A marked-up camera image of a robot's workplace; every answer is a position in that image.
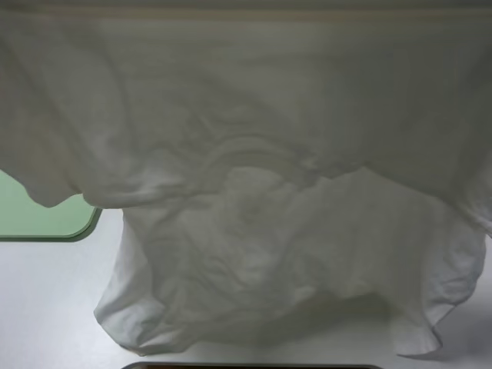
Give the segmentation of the green plastic tray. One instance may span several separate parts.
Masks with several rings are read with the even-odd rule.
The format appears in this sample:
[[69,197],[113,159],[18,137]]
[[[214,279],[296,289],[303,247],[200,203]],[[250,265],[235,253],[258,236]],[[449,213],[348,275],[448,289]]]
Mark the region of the green plastic tray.
[[74,242],[93,232],[101,210],[80,195],[53,208],[35,203],[26,190],[5,172],[1,173],[1,240]]

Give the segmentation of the white short sleeve shirt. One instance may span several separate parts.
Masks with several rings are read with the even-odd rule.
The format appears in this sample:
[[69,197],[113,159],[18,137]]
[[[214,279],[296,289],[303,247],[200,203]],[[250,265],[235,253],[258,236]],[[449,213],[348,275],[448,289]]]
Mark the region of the white short sleeve shirt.
[[491,235],[491,3],[3,1],[1,169],[122,211],[136,354],[368,294],[432,353]]

